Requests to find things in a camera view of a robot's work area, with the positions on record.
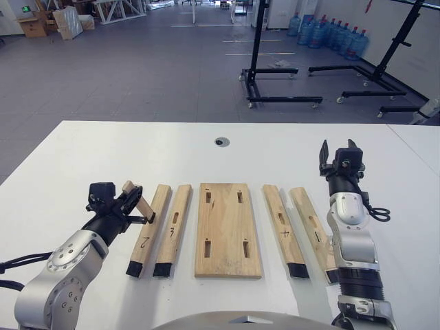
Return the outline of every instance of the robotic arm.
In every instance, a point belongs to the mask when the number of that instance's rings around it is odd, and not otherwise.
[[[320,174],[329,182],[330,210],[327,222],[333,232],[333,251],[342,295],[340,315],[332,325],[343,329],[373,326],[396,329],[391,304],[384,300],[383,285],[374,242],[368,230],[370,216],[389,221],[390,211],[372,208],[367,192],[358,182],[364,177],[362,150],[349,140],[348,148],[336,151],[327,164],[329,151],[324,141],[320,152]]]
[[[15,318],[20,329],[74,330],[84,291],[98,275],[108,247],[131,223],[146,223],[129,214],[142,196],[138,186],[117,199],[111,182],[91,184],[86,209],[96,215],[46,262],[43,271],[20,292]]]

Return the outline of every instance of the blue water jug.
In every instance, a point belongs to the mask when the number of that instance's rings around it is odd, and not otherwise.
[[[324,43],[325,35],[327,34],[327,24],[326,24],[325,15],[320,20],[319,24],[315,26],[313,32],[311,34],[309,48],[321,48]]]
[[[338,35],[338,32],[342,29],[341,27],[342,21],[338,21],[338,24],[333,26],[333,29],[330,30],[329,36],[327,37],[327,40],[325,41],[325,45],[328,48],[331,48],[333,44],[335,43],[336,36]]]
[[[331,46],[331,49],[338,51],[341,48],[341,45],[344,42],[345,37],[348,33],[350,33],[349,24],[345,23],[344,27],[338,31],[338,35],[336,35],[335,42]]]
[[[298,13],[295,13],[290,19],[289,29],[287,31],[288,36],[298,36],[298,30],[300,29],[301,19],[298,16]]]
[[[362,33],[356,39],[351,41],[350,47],[346,51],[345,58],[352,61],[359,60],[368,44],[369,39],[365,36],[365,30],[362,30]]]
[[[329,40],[330,37],[330,33],[331,31],[333,31],[333,29],[335,28],[335,20],[336,19],[332,19],[330,24],[327,24],[327,30],[325,32],[325,36],[324,36],[324,41],[322,43],[322,45],[325,45],[327,40]]]
[[[356,39],[359,36],[358,34],[358,27],[355,26],[355,28],[353,29],[352,33],[348,33],[345,36],[344,41],[341,44],[341,47],[338,51],[339,55],[345,56],[347,54],[347,50],[351,45],[351,41],[353,41],[354,39]]]
[[[309,18],[308,22],[302,22],[300,32],[298,34],[299,45],[308,45],[310,42],[311,34],[314,31],[315,23],[313,16]]]

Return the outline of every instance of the wooden plank with slots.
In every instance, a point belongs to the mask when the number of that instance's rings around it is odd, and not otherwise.
[[[290,190],[290,196],[305,227],[316,258],[329,283],[338,281],[333,248],[303,187]]]
[[[260,278],[247,184],[201,184],[196,277]]]
[[[175,263],[180,239],[184,231],[185,215],[190,194],[191,185],[189,184],[179,186],[177,189],[173,207],[168,214],[168,222],[160,245],[159,254],[157,255],[153,272],[154,277],[170,276],[171,266]]]
[[[291,277],[309,278],[307,268],[301,253],[298,241],[294,234],[294,229],[283,205],[278,188],[273,185],[265,184],[263,192],[267,206],[274,224],[276,236],[280,243],[281,252],[286,262]]]
[[[164,218],[164,211],[171,196],[171,187],[160,184],[154,194],[151,208],[154,210],[155,217],[153,223],[146,223],[140,230],[133,252],[131,253],[127,275],[141,278],[145,265],[150,259],[151,250],[156,241],[157,233]]]

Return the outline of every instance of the gray tiled floor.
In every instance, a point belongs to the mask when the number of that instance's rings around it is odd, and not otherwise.
[[[286,60],[300,69],[286,76],[260,79],[262,94],[323,96],[310,104],[266,104],[248,109],[238,75],[250,66],[254,30],[248,18],[236,26],[190,25],[189,6],[148,12],[147,16],[86,31],[72,41],[58,34],[47,38],[6,37],[0,48],[0,183],[61,120],[163,122],[361,122],[407,123],[410,114],[376,118],[381,105],[420,105],[414,95],[388,99],[335,100],[344,89],[362,90],[353,72],[307,76],[310,65],[345,60],[328,49],[295,44],[285,32],[267,31],[259,67]],[[229,11],[197,6],[197,24],[230,25]],[[433,118],[431,124],[438,124]]]

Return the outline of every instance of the black rubber end cap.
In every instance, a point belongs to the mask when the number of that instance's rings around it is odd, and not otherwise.
[[[154,266],[153,277],[169,277],[172,263],[156,263]]]
[[[334,270],[327,270],[327,277],[329,278],[330,283],[337,283],[339,282],[339,274],[338,274],[338,270],[334,269]]]
[[[307,267],[304,263],[288,263],[290,277],[309,278]]]
[[[130,261],[129,267],[126,269],[125,274],[139,278],[142,267],[143,266],[141,263],[138,263],[137,261]]]

